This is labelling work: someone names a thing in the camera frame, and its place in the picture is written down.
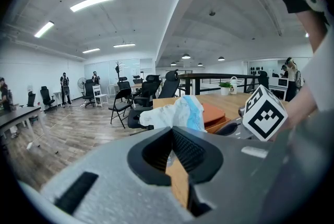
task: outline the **folding chair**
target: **folding chair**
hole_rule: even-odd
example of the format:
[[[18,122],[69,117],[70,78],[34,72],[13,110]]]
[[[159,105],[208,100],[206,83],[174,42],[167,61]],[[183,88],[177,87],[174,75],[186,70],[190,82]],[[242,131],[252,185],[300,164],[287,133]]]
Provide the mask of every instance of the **folding chair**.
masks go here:
[[[125,97],[128,97],[131,95],[131,89],[130,88],[127,88],[127,89],[121,89],[117,94],[116,94],[116,97],[115,97],[115,100],[114,100],[114,105],[112,107],[109,107],[109,110],[113,111],[112,114],[111,114],[111,119],[110,119],[110,124],[112,124],[112,121],[114,118],[116,118],[117,116],[113,117],[114,115],[114,112],[117,113],[118,117],[120,118],[121,120],[121,123],[123,125],[123,128],[125,128],[122,120],[126,119],[127,117],[121,119],[120,117],[120,114],[119,112],[123,112],[123,117],[124,117],[124,114],[125,114],[125,110],[127,108],[131,108],[132,109],[132,104],[131,103],[126,103],[126,102],[120,102],[120,103],[116,103],[116,100],[118,99],[121,99],[121,98],[125,98]]]

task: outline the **table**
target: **table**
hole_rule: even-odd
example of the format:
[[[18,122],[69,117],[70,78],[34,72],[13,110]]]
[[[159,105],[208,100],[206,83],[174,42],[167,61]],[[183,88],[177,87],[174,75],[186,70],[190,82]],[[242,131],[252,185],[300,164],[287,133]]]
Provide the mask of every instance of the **table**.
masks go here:
[[[54,92],[53,95],[54,95],[54,97],[56,98],[57,106],[58,106],[58,105],[62,106],[62,102],[63,102],[63,99],[62,99],[62,92],[61,92],[61,91]]]
[[[208,103],[216,106],[217,108],[225,112],[226,117],[235,119],[239,117],[238,109],[244,106],[246,100],[251,96],[247,93],[238,93],[236,95],[222,96],[220,94],[207,94],[196,95],[196,98],[200,103]],[[166,99],[154,99],[153,108],[163,107],[168,104],[174,104],[179,99],[166,98]],[[282,104],[286,106],[288,102],[282,101]],[[166,174],[171,177],[172,180],[172,192],[174,196],[179,200],[182,206],[187,208],[188,200],[188,174],[181,165],[180,161],[176,158],[170,167],[166,168]]]
[[[142,83],[139,83],[139,84],[134,84],[133,86],[131,86],[131,88],[141,88],[142,87]]]
[[[110,98],[111,95],[116,95],[116,93],[120,90],[119,86],[117,84],[107,85],[106,92],[108,94],[108,98]]]
[[[38,138],[35,135],[35,133],[33,132],[33,129],[31,127],[29,118],[32,116],[38,116],[39,122],[42,126],[42,130],[44,135],[47,136],[48,140],[49,139],[49,131],[47,130],[47,128],[45,127],[44,124],[44,119],[41,117],[41,107],[24,107],[24,108],[18,108],[16,111],[12,111],[10,113],[6,113],[2,116],[0,116],[0,134],[4,134],[6,130],[10,129],[11,127],[19,124],[22,121],[26,121],[27,122],[27,126],[29,129],[29,133],[32,137],[32,143],[35,142]]]

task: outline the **wooden floor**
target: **wooden floor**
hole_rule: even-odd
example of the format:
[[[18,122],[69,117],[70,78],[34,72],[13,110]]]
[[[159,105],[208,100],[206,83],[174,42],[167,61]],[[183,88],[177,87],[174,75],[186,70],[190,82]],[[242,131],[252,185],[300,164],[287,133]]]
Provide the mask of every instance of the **wooden floor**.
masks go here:
[[[91,105],[80,107],[82,100],[75,100],[73,107],[61,108],[46,112],[44,121],[49,130],[52,142],[59,149],[54,154],[48,140],[42,132],[39,121],[33,125],[35,134],[41,136],[38,139],[40,147],[33,146],[27,151],[27,145],[32,141],[28,128],[18,125],[20,134],[11,139],[7,132],[8,163],[18,179],[29,184],[37,191],[53,175],[59,173],[63,168],[85,155],[87,152],[102,144],[116,139],[127,137],[131,134],[143,131],[143,129],[131,129],[127,127],[127,119],[123,121],[125,129],[119,118],[110,118],[112,111],[105,107],[92,107]]]

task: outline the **ceiling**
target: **ceiling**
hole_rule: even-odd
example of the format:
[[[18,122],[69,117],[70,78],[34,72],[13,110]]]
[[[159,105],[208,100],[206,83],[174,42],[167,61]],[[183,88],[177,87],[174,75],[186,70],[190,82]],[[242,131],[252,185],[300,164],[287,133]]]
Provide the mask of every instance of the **ceiling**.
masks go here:
[[[2,37],[14,43],[88,58],[129,51],[112,46],[135,43],[136,51],[155,55],[167,24],[172,0],[114,0],[76,13],[69,8],[84,0],[14,0],[2,26]],[[41,38],[33,35],[48,21],[55,23]],[[82,54],[87,49],[101,51]]]
[[[282,0],[193,0],[157,66],[181,61],[176,67],[183,67],[185,53],[194,67],[218,63],[219,56],[242,60],[264,48],[307,42],[302,25]]]

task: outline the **person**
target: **person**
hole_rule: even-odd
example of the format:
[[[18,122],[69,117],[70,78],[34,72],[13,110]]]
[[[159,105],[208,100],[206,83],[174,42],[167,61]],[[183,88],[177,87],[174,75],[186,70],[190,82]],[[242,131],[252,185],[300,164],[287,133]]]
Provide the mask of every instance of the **person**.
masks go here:
[[[3,77],[0,77],[0,91],[1,91],[0,105],[2,104],[2,106],[4,107],[5,113],[10,113],[12,102],[9,97],[8,86],[5,83],[5,79]],[[16,138],[17,135],[19,134],[16,126],[11,127],[10,132],[11,132],[11,138]]]
[[[282,78],[288,78],[289,72],[288,72],[288,68],[285,64],[282,65],[282,70],[284,71],[284,74],[281,73],[281,77]]]
[[[62,100],[63,100],[63,107],[65,107],[65,93],[64,93],[64,87],[68,87],[69,85],[69,79],[66,76],[66,73],[63,73],[63,76],[61,77],[61,85],[62,85]],[[71,106],[71,99],[69,98],[69,95],[67,95],[67,102],[68,106]]]
[[[289,85],[287,89],[287,95],[285,100],[291,101],[297,93],[297,86],[296,86],[296,72],[298,70],[296,63],[293,61],[291,57],[289,57],[286,61],[286,65],[289,68],[288,71],[288,79],[289,79]]]
[[[92,80],[95,84],[100,84],[100,77],[97,75],[96,71],[93,72]]]
[[[326,23],[329,24],[325,14],[319,13],[315,8],[318,6],[318,3],[321,3],[321,0],[308,0],[308,2],[306,2],[306,0],[283,0],[283,2],[287,7],[288,13],[296,14],[306,33],[308,33],[308,39],[313,52],[316,53],[321,42],[324,40],[327,34]],[[324,52],[330,51],[327,45],[323,48]],[[319,58],[320,57],[317,58],[315,63],[320,63]],[[314,98],[315,91],[313,89],[315,89],[313,85],[309,86],[306,81],[295,98],[292,99],[291,102],[289,102],[289,104],[285,107],[288,114],[288,119],[285,121],[284,125],[278,132],[294,127],[301,120],[305,119],[314,110],[317,109],[317,104]]]

